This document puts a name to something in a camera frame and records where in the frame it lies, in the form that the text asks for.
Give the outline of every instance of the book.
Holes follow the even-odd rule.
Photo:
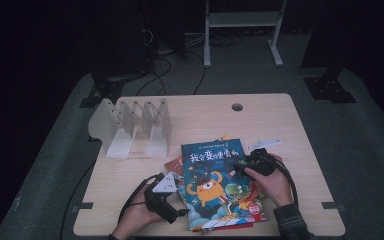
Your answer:
[[[245,161],[239,139],[185,144],[181,150],[183,199],[190,210],[190,230],[217,230],[266,220],[261,187],[234,170],[235,163]]]
[[[170,162],[164,164],[164,167],[170,173],[173,173],[176,182],[177,192],[179,193],[180,198],[186,205],[186,190],[185,190],[185,181],[183,177],[183,160],[182,157],[178,157]]]

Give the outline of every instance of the orange cartoon character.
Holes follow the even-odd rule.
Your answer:
[[[226,198],[226,193],[224,192],[223,187],[220,185],[220,182],[223,180],[221,173],[217,171],[211,172],[217,176],[217,181],[207,177],[202,177],[195,175],[196,181],[196,192],[192,190],[193,183],[189,183],[187,186],[187,191],[191,195],[198,195],[201,204],[204,207],[205,203],[216,198],[219,198],[221,202],[225,203],[228,201]]]

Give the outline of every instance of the wooden table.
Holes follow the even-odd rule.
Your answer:
[[[324,209],[322,202],[333,202],[298,113],[287,94],[166,96],[172,125],[167,158],[146,157],[147,137],[136,136],[127,159],[105,157],[101,148],[83,203],[91,209],[80,209],[74,233],[81,236],[108,235],[117,224],[120,209],[140,182],[156,173],[166,172],[164,164],[181,155],[180,145],[215,140],[223,135],[240,138],[246,154],[248,146],[258,139],[276,140],[281,144],[267,147],[283,158],[296,183],[301,213],[309,230],[316,236],[341,236],[345,227],[337,209]],[[132,104],[151,101],[156,106],[161,97],[123,97]],[[232,110],[241,104],[242,111]],[[174,208],[184,208],[180,197],[168,201]],[[254,223],[253,228],[211,231],[208,236],[278,236],[270,199],[264,200],[268,220]],[[158,222],[143,229],[138,236],[199,236],[188,229],[187,217],[173,224]]]

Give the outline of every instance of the cartoon illustration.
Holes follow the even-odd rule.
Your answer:
[[[237,212],[236,207],[239,209],[248,210],[249,205],[258,199],[258,190],[254,181],[250,182],[250,187],[241,186],[236,183],[228,184],[225,187],[226,194],[231,198],[229,204],[230,212]]]
[[[196,180],[197,190],[193,191],[191,189],[194,185],[193,183],[189,183],[186,188],[189,194],[198,195],[202,206],[205,206],[206,202],[216,198],[219,198],[221,202],[227,202],[226,193],[220,185],[220,182],[223,180],[223,176],[217,171],[213,171],[211,174],[217,175],[217,181],[212,178],[195,175],[194,178]]]

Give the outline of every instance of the dark floor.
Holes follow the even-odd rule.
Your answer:
[[[194,54],[186,59],[165,59],[171,69],[140,95],[288,93],[320,163],[341,212],[348,240],[384,239],[384,113],[356,75],[344,70],[339,81],[356,103],[332,104],[313,100],[303,78],[320,76],[325,69],[301,69],[309,35],[281,35],[279,51],[284,61],[277,68],[267,47],[266,36],[245,37],[228,48],[212,48],[212,67],[204,70]],[[190,48],[202,55],[202,46]],[[161,74],[168,68],[156,61]],[[122,95],[134,96],[149,80],[128,83]],[[82,198],[100,143],[88,141],[87,124],[94,108],[79,108],[93,81],[90,75],[78,80],[49,133],[23,187],[20,201],[8,212],[0,227],[0,239],[105,239],[79,237],[73,233],[74,206]]]

